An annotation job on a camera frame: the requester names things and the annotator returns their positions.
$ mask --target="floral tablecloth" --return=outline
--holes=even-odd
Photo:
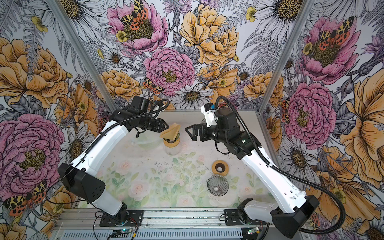
[[[237,207],[247,197],[275,202],[244,163],[232,154],[217,152],[213,141],[193,142],[181,131],[181,151],[170,156],[159,134],[148,133],[149,138],[158,141],[147,145],[133,144],[135,134],[131,132],[120,140],[97,175],[106,183],[106,189],[130,208]],[[218,159],[229,165],[225,178],[230,187],[222,197],[212,195],[207,188],[207,180],[213,175],[212,164]],[[79,207],[92,206],[84,203]]]

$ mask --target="purple flower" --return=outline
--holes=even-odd
[[[204,6],[209,5],[211,8],[217,8],[220,0],[201,0]]]
[[[147,78],[156,86],[164,88],[163,93],[167,96],[175,95],[175,91],[192,85],[195,80],[192,60],[172,48],[157,49],[143,63],[147,69]]]
[[[109,28],[111,34],[116,35],[116,42],[123,44],[126,56],[138,55],[143,52],[154,51],[158,47],[167,44],[168,41],[168,22],[166,17],[161,18],[157,13],[155,6],[148,5],[143,0],[144,8],[148,10],[148,19],[144,20],[138,30],[131,30],[130,27],[125,27],[121,22],[121,17],[131,15],[134,10],[134,5],[130,7],[123,5],[123,8],[116,6],[115,8],[107,9],[107,17],[109,20]]]
[[[164,12],[168,15],[171,12],[179,11],[185,15],[191,10],[191,0],[164,0]]]
[[[300,83],[290,98],[287,135],[299,138],[310,150],[321,147],[336,125],[332,100],[329,89],[321,83]]]
[[[60,145],[64,134],[52,121],[37,114],[0,123],[0,197],[30,193],[46,180],[51,186],[59,178]]]
[[[358,54],[353,54],[360,31],[356,30],[356,18],[348,31],[349,37],[340,45],[332,43],[321,50],[322,41],[319,39],[321,31],[333,32],[343,22],[330,22],[329,19],[321,17],[309,31],[304,42],[303,55],[296,64],[296,70],[304,76],[309,76],[313,81],[322,81],[329,85],[336,82],[348,72],[356,62]]]

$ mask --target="black bracket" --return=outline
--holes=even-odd
[[[137,226],[141,226],[141,221],[143,219],[144,210],[127,210],[127,217],[130,217],[134,219],[137,223]],[[118,222],[113,218],[113,216],[110,216],[109,214],[103,214],[101,221],[100,221],[101,227],[116,227],[119,226]],[[128,221],[122,225],[121,227],[136,227],[135,222],[128,219]]]
[[[261,225],[266,226],[266,222],[260,221],[260,220],[251,220],[251,222],[247,225],[243,224],[242,221],[240,221],[240,217],[238,215],[237,209],[224,209],[224,217],[225,217],[225,225],[226,226],[235,226],[235,225]]]

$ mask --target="metal frame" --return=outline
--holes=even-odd
[[[70,18],[68,17],[63,6],[60,3],[60,0],[48,0],[46,1],[46,3],[54,14],[56,20],[59,22],[60,26],[63,28],[64,32],[68,35],[69,42],[72,44],[82,63],[89,71],[91,78],[95,82],[105,102],[108,104],[109,109],[114,112],[118,108],[116,107],[116,104],[114,103],[111,95],[109,94],[104,82],[101,80],[99,72],[93,64],[92,59],[88,55],[88,52],[85,49],[81,38],[74,29]]]
[[[293,45],[296,43],[297,36],[301,33],[302,29],[305,26],[305,22],[309,17],[309,13],[312,10],[313,5],[315,4],[315,0],[304,0],[299,13],[297,14],[298,18],[295,21],[295,25],[293,26],[292,32],[287,37],[287,41],[284,44],[283,51],[280,54],[280,58],[273,70],[271,81],[268,84],[268,87],[265,90],[265,93],[262,98],[262,102],[258,107],[258,112],[262,113],[268,103],[270,97],[272,96],[273,89],[275,88],[277,82],[279,81],[279,77],[281,72],[283,71],[283,67],[287,62]]]

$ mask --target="black joint housing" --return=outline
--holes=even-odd
[[[272,210],[272,222],[284,236],[293,238],[318,205],[319,200],[314,195],[307,196],[306,202],[300,208],[295,208],[293,213],[283,213],[279,207]]]
[[[66,163],[59,166],[58,172],[61,178],[69,173],[63,178],[65,188],[88,202],[98,199],[105,189],[103,181]]]

